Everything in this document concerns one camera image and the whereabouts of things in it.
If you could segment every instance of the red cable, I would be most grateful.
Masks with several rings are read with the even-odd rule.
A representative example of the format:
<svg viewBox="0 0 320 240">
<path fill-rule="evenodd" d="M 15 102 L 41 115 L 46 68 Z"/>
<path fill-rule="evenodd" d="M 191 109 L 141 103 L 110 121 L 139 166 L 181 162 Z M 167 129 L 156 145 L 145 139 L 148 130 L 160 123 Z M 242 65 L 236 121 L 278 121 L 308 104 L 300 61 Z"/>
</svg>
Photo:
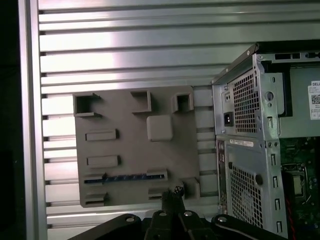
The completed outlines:
<svg viewBox="0 0 320 240">
<path fill-rule="evenodd" d="M 297 240 L 296 239 L 296 230 L 295 230 L 295 227 L 294 227 L 294 220 L 292 219 L 290 201 L 286 198 L 285 199 L 285 203 L 287 205 L 287 210 L 288 210 L 288 213 L 289 213 L 288 218 L 289 218 L 289 222 L 290 222 L 290 228 L 291 228 L 291 231 L 292 231 L 292 240 Z"/>
</svg>

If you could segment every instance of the desktop computer case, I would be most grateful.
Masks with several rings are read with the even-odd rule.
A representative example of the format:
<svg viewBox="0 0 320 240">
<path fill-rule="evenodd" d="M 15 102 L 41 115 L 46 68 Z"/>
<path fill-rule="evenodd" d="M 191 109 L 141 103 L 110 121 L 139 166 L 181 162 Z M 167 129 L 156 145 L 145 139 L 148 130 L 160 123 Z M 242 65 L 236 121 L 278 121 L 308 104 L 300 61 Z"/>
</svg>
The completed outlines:
<svg viewBox="0 0 320 240">
<path fill-rule="evenodd" d="M 286 238 L 280 144 L 320 136 L 319 52 L 256 43 L 212 82 L 220 211 Z"/>
</svg>

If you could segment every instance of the computer tower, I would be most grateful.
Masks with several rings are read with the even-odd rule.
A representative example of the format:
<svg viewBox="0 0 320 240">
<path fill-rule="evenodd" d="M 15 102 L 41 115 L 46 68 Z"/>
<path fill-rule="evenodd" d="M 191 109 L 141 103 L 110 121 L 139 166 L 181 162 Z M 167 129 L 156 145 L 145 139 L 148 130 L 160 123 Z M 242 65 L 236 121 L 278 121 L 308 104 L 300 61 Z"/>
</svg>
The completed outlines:
<svg viewBox="0 0 320 240">
<path fill-rule="evenodd" d="M 258 42 L 212 83 L 220 211 L 320 239 L 320 41 Z"/>
</svg>

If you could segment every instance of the metal frame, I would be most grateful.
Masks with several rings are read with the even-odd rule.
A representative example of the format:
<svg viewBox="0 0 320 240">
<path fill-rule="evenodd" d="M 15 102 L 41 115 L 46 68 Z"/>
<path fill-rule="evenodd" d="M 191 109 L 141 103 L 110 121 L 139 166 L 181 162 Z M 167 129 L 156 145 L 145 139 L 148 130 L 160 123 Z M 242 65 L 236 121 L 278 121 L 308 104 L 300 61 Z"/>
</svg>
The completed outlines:
<svg viewBox="0 0 320 240">
<path fill-rule="evenodd" d="M 47 239 L 38 1 L 19 0 L 26 238 Z"/>
</svg>

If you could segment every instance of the dark background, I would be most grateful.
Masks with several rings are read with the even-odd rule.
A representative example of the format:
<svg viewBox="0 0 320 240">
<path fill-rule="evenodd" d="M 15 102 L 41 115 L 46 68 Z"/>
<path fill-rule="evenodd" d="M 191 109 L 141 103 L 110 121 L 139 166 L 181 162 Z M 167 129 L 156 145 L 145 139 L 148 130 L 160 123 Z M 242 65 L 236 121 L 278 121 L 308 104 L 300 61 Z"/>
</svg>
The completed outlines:
<svg viewBox="0 0 320 240">
<path fill-rule="evenodd" d="M 0 239 L 26 239 L 18 0 L 0 8 Z"/>
</svg>

